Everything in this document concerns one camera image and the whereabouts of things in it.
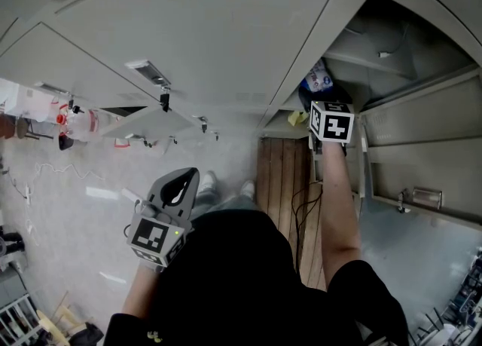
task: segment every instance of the concrete floor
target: concrete floor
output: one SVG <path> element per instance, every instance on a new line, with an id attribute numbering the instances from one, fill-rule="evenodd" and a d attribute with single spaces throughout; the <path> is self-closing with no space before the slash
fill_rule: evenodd
<path id="1" fill-rule="evenodd" d="M 105 331 L 110 316 L 123 304 L 137 266 L 122 233 L 133 203 L 120 190 L 126 187 L 144 195 L 163 174 L 195 166 L 201 174 L 214 170 L 228 197 L 255 177 L 256 141 L 222 137 L 216 142 L 196 131 L 163 154 L 159 147 L 142 145 L 115 149 L 110 139 L 65 152 L 47 139 L 9 139 L 0 142 L 0 152 L 22 192 L 26 183 L 32 186 L 35 163 L 58 169 L 74 164 L 81 175 L 92 170 L 105 178 L 79 179 L 72 169 L 54 173 L 42 167 L 33 180 L 30 207 L 7 176 L 0 178 L 7 228 L 25 237 L 29 267 L 23 279 L 37 306 L 51 314 L 68 290 L 69 302 L 84 319 L 93 318 Z M 363 256 L 400 301 L 412 329 L 434 306 L 444 307 L 482 244 L 479 231 L 434 224 L 426 216 L 400 215 L 373 201 L 364 203 L 360 225 Z"/>
<path id="2" fill-rule="evenodd" d="M 195 132 L 162 149 L 141 145 L 116 149 L 113 139 L 89 143 L 79 150 L 61 152 L 58 142 L 16 138 L 2 140 L 4 165 L 10 167 L 21 192 L 26 182 L 32 186 L 35 163 L 50 163 L 63 169 L 54 173 L 41 168 L 33 181 L 32 205 L 12 187 L 7 176 L 0 178 L 0 205 L 7 230 L 19 231 L 26 242 L 28 268 L 23 279 L 36 305 L 52 314 L 64 293 L 84 319 L 102 330 L 110 316 L 124 302 L 138 260 L 125 244 L 124 227 L 130 223 L 133 202 L 120 194 L 129 188 L 146 195 L 155 179 L 181 167 L 197 167 L 201 175 L 214 170 L 225 197 L 234 194 L 256 173 L 256 141 L 248 138 L 218 142 L 212 135 Z M 92 197 L 86 194 L 97 194 Z"/>

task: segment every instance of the shoe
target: shoe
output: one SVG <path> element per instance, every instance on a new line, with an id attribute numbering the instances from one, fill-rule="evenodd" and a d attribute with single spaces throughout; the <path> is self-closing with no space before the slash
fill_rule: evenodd
<path id="1" fill-rule="evenodd" d="M 253 200 L 255 198 L 255 183 L 252 180 L 246 181 L 241 187 L 241 192 L 239 194 L 247 196 Z"/>
<path id="2" fill-rule="evenodd" d="M 216 175 L 211 170 L 208 170 L 203 177 L 203 181 L 201 182 L 198 193 L 208 190 L 215 191 L 217 184 L 218 180 L 216 179 Z"/>

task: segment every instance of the apriltag cube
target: apriltag cube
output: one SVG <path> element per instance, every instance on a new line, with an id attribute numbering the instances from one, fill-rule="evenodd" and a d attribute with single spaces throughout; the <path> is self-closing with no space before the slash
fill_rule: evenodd
<path id="1" fill-rule="evenodd" d="M 346 103 L 311 102 L 310 129 L 321 141 L 348 143 L 352 138 L 353 107 Z"/>
<path id="2" fill-rule="evenodd" d="M 167 267 L 185 245 L 184 233 L 181 227 L 136 214 L 127 244 L 140 259 Z"/>

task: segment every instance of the sleeve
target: sleeve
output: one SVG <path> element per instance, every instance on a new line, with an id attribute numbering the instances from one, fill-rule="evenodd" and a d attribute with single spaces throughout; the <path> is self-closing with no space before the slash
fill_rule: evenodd
<path id="1" fill-rule="evenodd" d="M 404 312 L 367 262 L 346 263 L 331 280 L 328 294 L 378 338 L 386 336 L 397 346 L 408 346 Z"/>
<path id="2" fill-rule="evenodd" d="M 152 344 L 147 337 L 147 323 L 127 314 L 114 314 L 108 324 L 104 346 L 118 346 L 119 344 Z"/>

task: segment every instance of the bottle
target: bottle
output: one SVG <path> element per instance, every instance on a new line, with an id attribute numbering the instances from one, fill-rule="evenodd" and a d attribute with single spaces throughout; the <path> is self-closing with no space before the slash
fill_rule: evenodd
<path id="1" fill-rule="evenodd" d="M 56 121 L 62 125 L 61 131 L 68 138 L 79 141 L 93 141 L 99 138 L 99 129 L 108 126 L 112 118 L 96 110 L 84 110 L 74 113 L 71 109 L 66 114 L 57 115 Z"/>
<path id="2" fill-rule="evenodd" d="M 326 72 L 323 60 L 319 60 L 310 70 L 308 75 L 302 80 L 300 86 L 305 87 L 312 93 L 318 91 L 329 91 L 333 88 L 333 81 L 330 75 Z"/>

